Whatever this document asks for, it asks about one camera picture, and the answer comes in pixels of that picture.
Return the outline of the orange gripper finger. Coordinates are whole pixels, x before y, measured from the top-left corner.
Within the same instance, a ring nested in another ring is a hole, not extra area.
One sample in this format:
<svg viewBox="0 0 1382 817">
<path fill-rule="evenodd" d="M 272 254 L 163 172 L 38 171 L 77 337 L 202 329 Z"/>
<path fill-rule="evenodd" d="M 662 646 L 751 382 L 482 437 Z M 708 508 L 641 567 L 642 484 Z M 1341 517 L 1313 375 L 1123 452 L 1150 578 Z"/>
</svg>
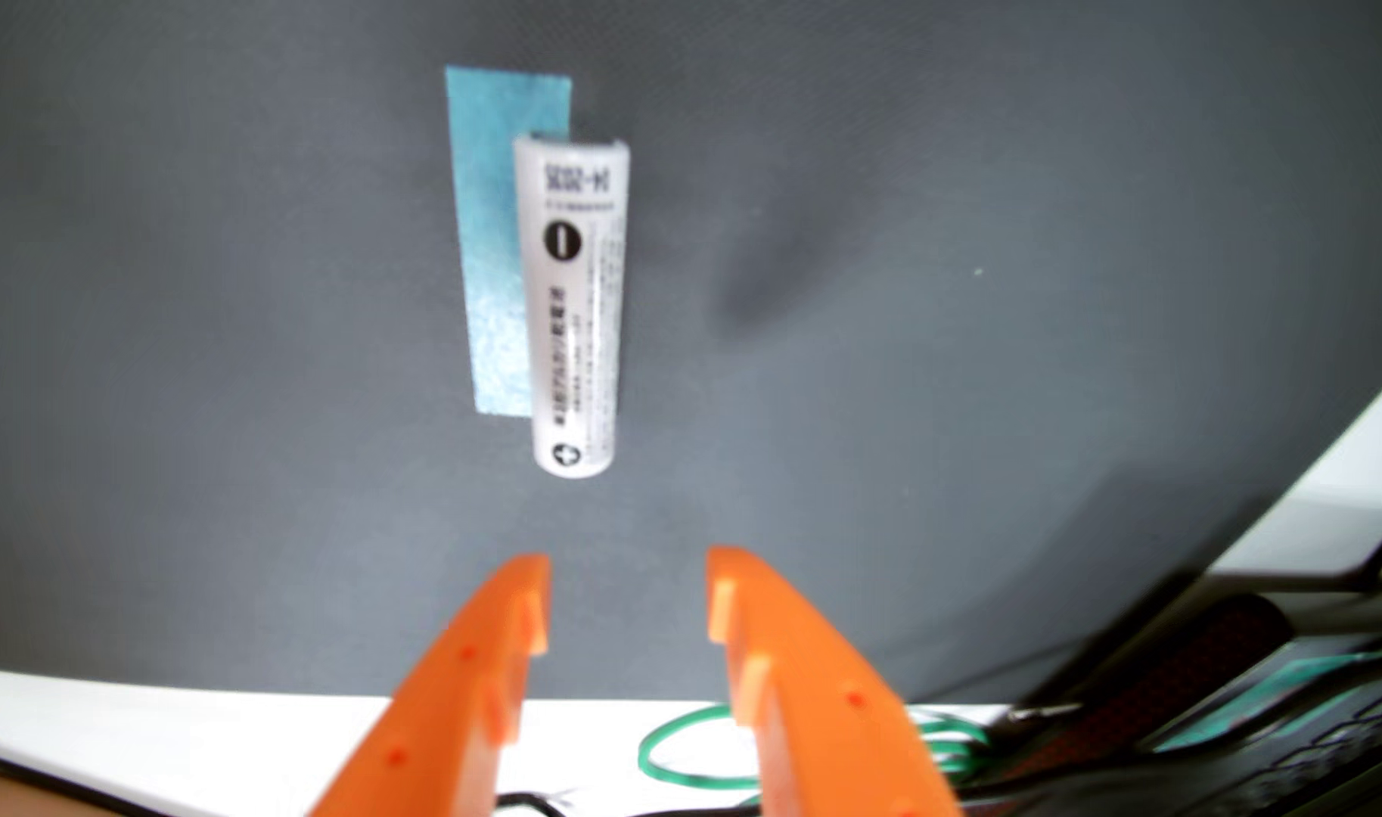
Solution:
<svg viewBox="0 0 1382 817">
<path fill-rule="evenodd" d="M 708 639 L 755 735 L 766 816 L 962 816 L 904 702 L 813 601 L 746 547 L 708 549 Z"/>
<path fill-rule="evenodd" d="M 517 554 L 484 581 L 310 816 L 491 816 L 531 659 L 549 647 L 551 576 L 547 554 Z"/>
</svg>

